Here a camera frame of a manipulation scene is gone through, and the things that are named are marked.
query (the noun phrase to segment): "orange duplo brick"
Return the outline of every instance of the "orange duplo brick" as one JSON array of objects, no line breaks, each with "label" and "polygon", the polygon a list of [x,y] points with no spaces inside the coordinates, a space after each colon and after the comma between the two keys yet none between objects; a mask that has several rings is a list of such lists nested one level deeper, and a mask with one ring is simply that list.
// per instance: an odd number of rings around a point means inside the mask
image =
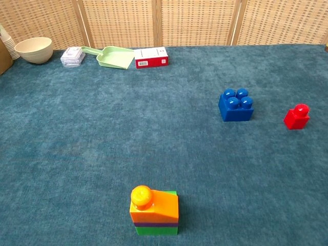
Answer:
[{"label": "orange duplo brick", "polygon": [[178,223],[178,196],[137,186],[131,193],[130,214],[134,223]]}]

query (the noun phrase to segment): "blue lego block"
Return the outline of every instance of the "blue lego block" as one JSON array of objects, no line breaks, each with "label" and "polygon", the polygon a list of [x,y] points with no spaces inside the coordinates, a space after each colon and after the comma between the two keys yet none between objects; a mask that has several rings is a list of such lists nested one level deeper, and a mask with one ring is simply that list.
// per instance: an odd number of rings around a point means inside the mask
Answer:
[{"label": "blue lego block", "polygon": [[248,121],[254,109],[253,100],[248,96],[248,91],[241,88],[237,93],[233,89],[226,89],[220,95],[219,109],[223,121]]}]

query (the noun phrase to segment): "light green dustpan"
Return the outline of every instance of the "light green dustpan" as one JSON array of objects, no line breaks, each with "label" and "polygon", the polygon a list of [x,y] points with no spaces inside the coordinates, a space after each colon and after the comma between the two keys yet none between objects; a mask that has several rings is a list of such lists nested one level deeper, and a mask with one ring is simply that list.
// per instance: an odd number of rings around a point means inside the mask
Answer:
[{"label": "light green dustpan", "polygon": [[107,46],[103,50],[97,50],[82,46],[82,51],[88,54],[96,55],[99,65],[107,68],[128,69],[134,58],[134,50]]}]

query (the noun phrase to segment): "wicker panel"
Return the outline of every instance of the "wicker panel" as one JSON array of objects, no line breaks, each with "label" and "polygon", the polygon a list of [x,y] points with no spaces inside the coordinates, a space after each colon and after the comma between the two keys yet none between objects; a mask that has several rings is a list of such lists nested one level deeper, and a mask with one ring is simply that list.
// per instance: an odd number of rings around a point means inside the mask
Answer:
[{"label": "wicker panel", "polygon": [[0,0],[0,23],[16,43],[46,36],[54,49],[84,45],[71,0]]},{"label": "wicker panel", "polygon": [[83,0],[96,48],[154,45],[151,0]]},{"label": "wicker panel", "polygon": [[237,44],[319,44],[327,31],[327,0],[248,0]]},{"label": "wicker panel", "polygon": [[162,0],[163,45],[225,45],[235,4],[235,0]]}]

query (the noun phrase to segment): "red and white box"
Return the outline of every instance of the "red and white box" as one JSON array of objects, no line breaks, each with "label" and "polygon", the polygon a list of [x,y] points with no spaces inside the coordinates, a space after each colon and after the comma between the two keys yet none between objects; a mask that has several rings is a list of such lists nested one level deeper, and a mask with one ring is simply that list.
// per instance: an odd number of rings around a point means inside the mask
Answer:
[{"label": "red and white box", "polygon": [[164,47],[134,50],[134,59],[137,68],[153,68],[169,64],[169,56]]}]

